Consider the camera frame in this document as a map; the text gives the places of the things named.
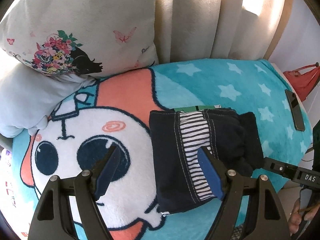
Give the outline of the striped navy kids pants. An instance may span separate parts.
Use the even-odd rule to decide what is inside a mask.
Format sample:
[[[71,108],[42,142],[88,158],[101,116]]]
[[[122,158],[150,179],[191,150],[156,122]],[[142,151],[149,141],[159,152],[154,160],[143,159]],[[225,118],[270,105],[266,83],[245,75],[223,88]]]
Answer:
[[[251,177],[263,166],[255,114],[230,108],[151,111],[149,118],[159,211],[167,216],[222,199],[225,185],[207,159]]]

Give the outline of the turquoise star cartoon blanket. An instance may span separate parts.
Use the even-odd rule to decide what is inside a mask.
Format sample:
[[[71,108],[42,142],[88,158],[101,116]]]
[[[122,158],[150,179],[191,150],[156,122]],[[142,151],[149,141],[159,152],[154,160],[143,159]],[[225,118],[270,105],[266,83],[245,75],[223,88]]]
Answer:
[[[295,129],[285,90],[290,84],[266,60],[202,59],[133,70],[82,88],[53,112],[45,129],[24,131],[13,142],[12,174],[16,204],[30,223],[49,178],[76,176],[91,168],[111,146],[121,159],[114,181],[98,200],[115,239],[203,239],[220,202],[163,217],[149,129],[153,110],[176,107],[229,107],[255,114],[263,154],[291,164],[300,162],[312,142]]]

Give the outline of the red bag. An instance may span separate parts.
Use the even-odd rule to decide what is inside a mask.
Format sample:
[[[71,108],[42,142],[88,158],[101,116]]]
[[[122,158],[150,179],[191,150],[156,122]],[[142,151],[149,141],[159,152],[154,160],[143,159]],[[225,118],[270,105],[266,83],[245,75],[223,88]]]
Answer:
[[[283,72],[291,86],[303,102],[319,83],[319,63]]]

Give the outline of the light blue pillow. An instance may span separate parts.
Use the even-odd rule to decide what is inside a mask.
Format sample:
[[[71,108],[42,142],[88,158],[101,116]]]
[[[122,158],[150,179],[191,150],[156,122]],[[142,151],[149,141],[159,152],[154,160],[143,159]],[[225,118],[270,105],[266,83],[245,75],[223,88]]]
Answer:
[[[13,138],[24,129],[34,135],[62,100],[93,83],[87,75],[45,76],[1,53],[1,135]]]

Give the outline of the floral butterfly cream pillow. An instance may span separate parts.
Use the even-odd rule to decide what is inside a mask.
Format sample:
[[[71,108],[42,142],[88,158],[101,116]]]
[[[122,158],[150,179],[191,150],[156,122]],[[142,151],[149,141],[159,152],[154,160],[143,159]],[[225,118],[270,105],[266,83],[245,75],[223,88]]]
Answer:
[[[155,0],[19,0],[1,48],[45,75],[106,77],[157,63]]]

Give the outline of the beige curtain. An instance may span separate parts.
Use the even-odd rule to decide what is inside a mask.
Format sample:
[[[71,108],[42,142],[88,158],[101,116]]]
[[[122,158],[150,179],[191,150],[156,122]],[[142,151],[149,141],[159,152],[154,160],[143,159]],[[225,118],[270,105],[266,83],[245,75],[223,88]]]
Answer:
[[[217,58],[268,59],[293,0],[156,0],[160,63]]]

